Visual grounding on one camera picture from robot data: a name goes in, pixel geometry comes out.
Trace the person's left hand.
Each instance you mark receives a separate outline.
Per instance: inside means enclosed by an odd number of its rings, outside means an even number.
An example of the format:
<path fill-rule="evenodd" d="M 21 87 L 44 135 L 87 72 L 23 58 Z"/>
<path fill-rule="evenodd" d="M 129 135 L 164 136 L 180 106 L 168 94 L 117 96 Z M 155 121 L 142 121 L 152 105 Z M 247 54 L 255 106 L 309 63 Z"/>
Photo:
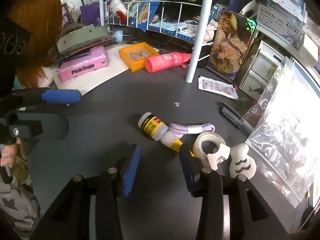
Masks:
<path fill-rule="evenodd" d="M 16 142 L 12 145 L 5 145 L 1 156 L 1 167 L 12 168 L 15 163 L 18 154 L 20 153 L 21 139 L 17 138 Z"/>

